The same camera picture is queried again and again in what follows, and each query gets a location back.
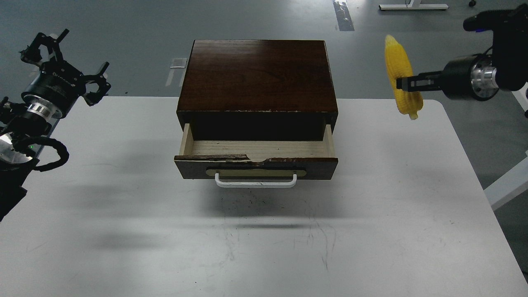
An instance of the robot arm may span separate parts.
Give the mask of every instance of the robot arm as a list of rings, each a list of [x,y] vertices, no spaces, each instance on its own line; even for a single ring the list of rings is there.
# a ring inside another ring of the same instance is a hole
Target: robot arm
[[[524,86],[528,81],[528,5],[481,12],[464,20],[464,30],[492,30],[493,53],[459,57],[442,71],[398,78],[397,88],[407,92],[442,90],[450,99],[486,101],[499,89],[516,91]]]
[[[57,39],[43,33],[25,50],[21,60],[39,67],[40,73],[22,92],[24,103],[9,102],[7,97],[0,102],[0,221],[26,195],[22,184],[33,170],[48,171],[66,163],[69,157],[66,147],[53,138],[53,118],[65,118],[73,104],[82,96],[89,106],[101,101],[111,85],[104,73],[109,66],[105,62],[97,74],[84,75],[66,62],[59,43],[68,34],[64,30]],[[49,60],[42,61],[40,46],[48,50]],[[86,84],[95,83],[98,90],[87,92]],[[57,151],[59,160],[37,166],[37,146],[51,146]]]

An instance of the corn cob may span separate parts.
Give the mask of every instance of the corn cob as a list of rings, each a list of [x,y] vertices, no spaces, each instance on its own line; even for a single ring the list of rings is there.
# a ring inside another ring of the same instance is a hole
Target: corn cob
[[[412,68],[405,49],[391,35],[385,37],[385,63],[398,110],[411,119],[417,119],[418,111],[423,107],[423,98],[420,92],[396,89],[396,78],[412,76]]]

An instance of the drawer handle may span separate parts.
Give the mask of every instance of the drawer handle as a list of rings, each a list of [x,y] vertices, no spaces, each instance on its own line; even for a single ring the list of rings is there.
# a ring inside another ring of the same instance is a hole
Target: drawer handle
[[[214,174],[216,185],[221,188],[267,188],[267,189],[285,189],[292,188],[297,183],[297,174],[294,173],[293,179],[288,182],[249,182],[249,181],[221,181],[220,173]]]

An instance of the wooden drawer box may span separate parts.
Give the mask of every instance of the wooden drawer box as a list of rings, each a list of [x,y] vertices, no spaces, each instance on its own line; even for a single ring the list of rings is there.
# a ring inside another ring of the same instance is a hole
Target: wooden drawer box
[[[196,40],[176,113],[186,179],[331,179],[337,166],[324,41]]]

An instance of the gray floor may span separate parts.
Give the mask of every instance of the gray floor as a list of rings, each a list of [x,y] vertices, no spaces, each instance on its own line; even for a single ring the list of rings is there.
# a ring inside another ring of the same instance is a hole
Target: gray floor
[[[195,39],[319,39],[326,41],[338,98],[388,99],[393,94],[383,57],[385,35],[392,34],[403,44],[415,72],[441,70],[454,57],[491,46],[491,32],[463,30],[465,18],[523,3],[479,0],[468,7],[466,0],[424,0],[450,8],[381,12],[378,4],[404,0],[349,0],[355,31],[344,32],[338,29],[332,2],[4,1],[0,3],[0,96],[19,97],[32,80],[34,66],[22,63],[18,52],[36,33],[60,34],[68,28],[71,32],[61,43],[65,59],[85,74],[108,60],[113,96],[178,96],[183,70],[175,70],[167,85],[169,66],[173,58],[188,57]],[[444,105],[483,188],[526,157],[528,119],[511,93],[501,91],[484,103],[452,101],[442,92],[423,95]],[[527,209],[528,194],[523,193],[496,211],[525,271]]]

